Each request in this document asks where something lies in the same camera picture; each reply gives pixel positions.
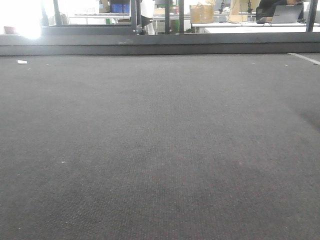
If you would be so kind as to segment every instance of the blue container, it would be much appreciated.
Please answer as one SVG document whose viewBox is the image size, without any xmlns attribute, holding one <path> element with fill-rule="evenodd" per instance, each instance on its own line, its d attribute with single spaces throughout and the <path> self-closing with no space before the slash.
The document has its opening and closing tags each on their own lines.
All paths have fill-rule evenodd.
<svg viewBox="0 0 320 240">
<path fill-rule="evenodd" d="M 111 12 L 117 14 L 128 14 L 130 12 L 130 4 L 111 4 Z"/>
</svg>

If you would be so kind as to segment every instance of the person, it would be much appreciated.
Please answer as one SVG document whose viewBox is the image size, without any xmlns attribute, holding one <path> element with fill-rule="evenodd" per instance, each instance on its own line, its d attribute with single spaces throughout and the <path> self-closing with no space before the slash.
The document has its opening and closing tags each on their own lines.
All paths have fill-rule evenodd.
<svg viewBox="0 0 320 240">
<path fill-rule="evenodd" d="M 262 19 L 260 20 L 265 22 L 272 21 L 272 17 L 274 16 L 277 6 L 303 5 L 303 2 L 304 0 L 261 0 L 259 3 L 259 7 L 265 9 L 264 15 L 266 17 L 262 17 Z M 304 10 L 302 8 L 298 19 L 303 19 L 303 18 L 304 18 Z"/>
<path fill-rule="evenodd" d="M 141 0 L 141 26 L 147 27 L 148 35 L 155 35 L 153 19 L 155 10 L 155 0 Z"/>
</svg>

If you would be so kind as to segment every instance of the black chair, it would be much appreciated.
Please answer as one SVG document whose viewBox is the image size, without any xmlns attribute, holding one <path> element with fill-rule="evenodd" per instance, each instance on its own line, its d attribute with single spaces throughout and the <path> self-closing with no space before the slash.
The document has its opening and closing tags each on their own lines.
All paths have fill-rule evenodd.
<svg viewBox="0 0 320 240">
<path fill-rule="evenodd" d="M 267 17 L 266 14 L 266 8 L 263 8 L 262 6 L 257 6 L 255 9 L 255 19 L 256 21 L 260 20 L 263 17 Z"/>
</svg>

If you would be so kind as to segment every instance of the desk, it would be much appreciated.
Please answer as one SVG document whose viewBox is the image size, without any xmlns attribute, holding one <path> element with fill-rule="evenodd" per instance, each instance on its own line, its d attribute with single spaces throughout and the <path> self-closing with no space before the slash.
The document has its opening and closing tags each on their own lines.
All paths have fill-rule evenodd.
<svg viewBox="0 0 320 240">
<path fill-rule="evenodd" d="M 199 29 L 199 33 L 229 34 L 229 33 L 299 33 L 305 32 L 305 23 L 265 23 L 239 22 L 239 23 L 204 23 L 192 24 Z M 313 31 L 320 32 L 319 23 L 315 23 Z"/>
</svg>

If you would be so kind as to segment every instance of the white tape line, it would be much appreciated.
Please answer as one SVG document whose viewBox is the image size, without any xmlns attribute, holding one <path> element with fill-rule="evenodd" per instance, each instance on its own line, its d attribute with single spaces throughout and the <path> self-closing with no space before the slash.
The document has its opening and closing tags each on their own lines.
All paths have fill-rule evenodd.
<svg viewBox="0 0 320 240">
<path fill-rule="evenodd" d="M 315 65 L 320 65 L 320 61 L 317 61 L 317 60 L 314 60 L 312 58 L 309 58 L 309 57 L 306 57 L 306 56 L 302 56 L 300 54 L 297 54 L 297 53 L 292 53 L 292 52 L 288 52 L 288 54 L 292 55 L 292 56 L 295 56 L 295 57 L 298 57 L 298 58 L 301 58 L 301 59 L 304 59 L 304 60 L 307 60 Z"/>
</svg>

